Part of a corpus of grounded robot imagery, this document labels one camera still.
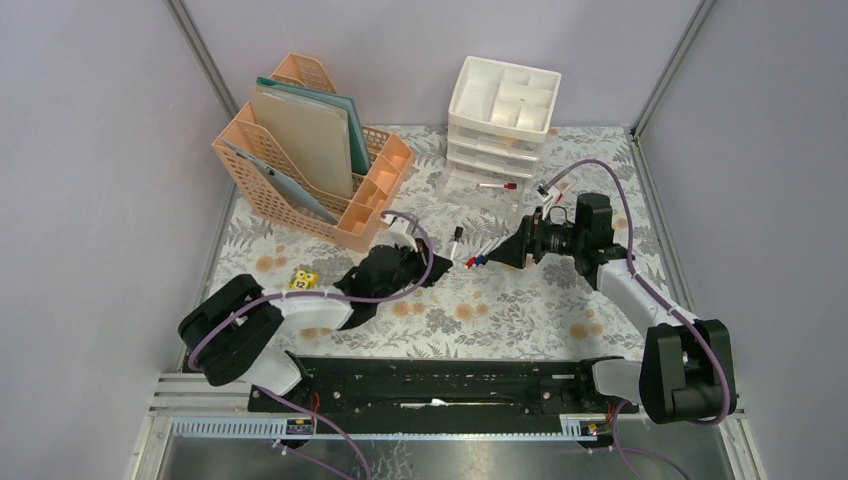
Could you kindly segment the teal file folder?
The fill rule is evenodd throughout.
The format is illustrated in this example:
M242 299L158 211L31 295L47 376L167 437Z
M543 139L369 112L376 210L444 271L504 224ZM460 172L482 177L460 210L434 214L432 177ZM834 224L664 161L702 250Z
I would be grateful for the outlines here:
M297 95L310 100L342 109L347 113L349 144L351 150L351 169L353 173L366 175L371 167L371 158L365 140L364 129L360 122L355 102L352 98L323 90L281 83L265 77L257 77L258 86Z

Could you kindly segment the white plastic drawer unit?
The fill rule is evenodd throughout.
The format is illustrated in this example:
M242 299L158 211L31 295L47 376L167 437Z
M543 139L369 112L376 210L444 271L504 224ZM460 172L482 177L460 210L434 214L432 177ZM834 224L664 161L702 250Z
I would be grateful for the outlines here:
M548 139L562 75L478 56L461 67L448 107L438 194L461 205L519 213ZM517 190L478 189L517 183Z

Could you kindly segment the light blue clipboard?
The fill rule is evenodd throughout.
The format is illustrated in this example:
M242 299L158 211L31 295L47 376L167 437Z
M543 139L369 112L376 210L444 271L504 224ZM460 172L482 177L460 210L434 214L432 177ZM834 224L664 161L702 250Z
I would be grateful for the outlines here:
M251 162L280 194L292 200L296 205L306 208L325 222L331 225L338 223L338 220L330 211L294 179L269 166L236 144L227 140L224 140L223 143L230 147L239 157Z

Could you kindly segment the beige file folder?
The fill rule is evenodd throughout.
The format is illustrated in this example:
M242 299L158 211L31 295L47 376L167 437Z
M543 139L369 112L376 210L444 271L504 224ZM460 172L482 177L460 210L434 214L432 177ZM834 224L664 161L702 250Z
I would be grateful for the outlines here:
M248 92L255 123L268 130L304 180L325 193L351 198L347 113L270 87L253 85Z

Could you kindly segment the black cap whiteboard marker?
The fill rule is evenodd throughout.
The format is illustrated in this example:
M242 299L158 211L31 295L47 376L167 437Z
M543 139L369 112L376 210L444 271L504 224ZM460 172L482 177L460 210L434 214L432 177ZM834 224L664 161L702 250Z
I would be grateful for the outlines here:
M453 232L453 235L452 235L452 238L451 238L451 247L450 247L450 252L449 252L449 260L451 262L453 262L455 257L456 257L457 247L459 245L459 242L460 242L460 239L462 238L463 233L464 233L464 228L461 227L461 226L457 226L454 229L454 232Z

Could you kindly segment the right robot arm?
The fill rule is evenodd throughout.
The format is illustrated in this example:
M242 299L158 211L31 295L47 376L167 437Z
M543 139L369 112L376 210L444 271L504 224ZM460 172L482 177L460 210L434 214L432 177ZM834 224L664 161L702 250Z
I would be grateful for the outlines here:
M643 277L614 240L612 213L610 199L597 193L579 195L574 219L562 223L539 207L488 258L517 269L546 255L571 258L577 274L642 336L639 361L587 361L587 373L573 386L583 410L597 412L617 398L643 407L656 424L721 422L737 405L728 329L719 320L697 319Z

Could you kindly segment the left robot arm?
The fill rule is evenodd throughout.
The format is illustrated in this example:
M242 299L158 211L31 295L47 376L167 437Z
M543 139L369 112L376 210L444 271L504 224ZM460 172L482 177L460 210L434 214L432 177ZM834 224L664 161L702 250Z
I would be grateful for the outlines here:
M189 351L189 366L219 387L243 380L271 391L288 411L309 401L310 385L288 353L270 351L270 341L290 330L357 328L379 304L407 290L435 284L451 260L417 247L378 245L325 289L285 289L267 294L250 274L239 274L184 317L177 327Z

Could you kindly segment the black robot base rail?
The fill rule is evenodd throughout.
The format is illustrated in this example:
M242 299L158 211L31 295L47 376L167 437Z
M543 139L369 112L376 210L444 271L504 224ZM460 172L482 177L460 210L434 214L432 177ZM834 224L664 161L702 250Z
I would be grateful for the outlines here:
M590 363L446 359L300 359L285 399L355 434L541 435L561 417L606 419L618 400L595 392Z

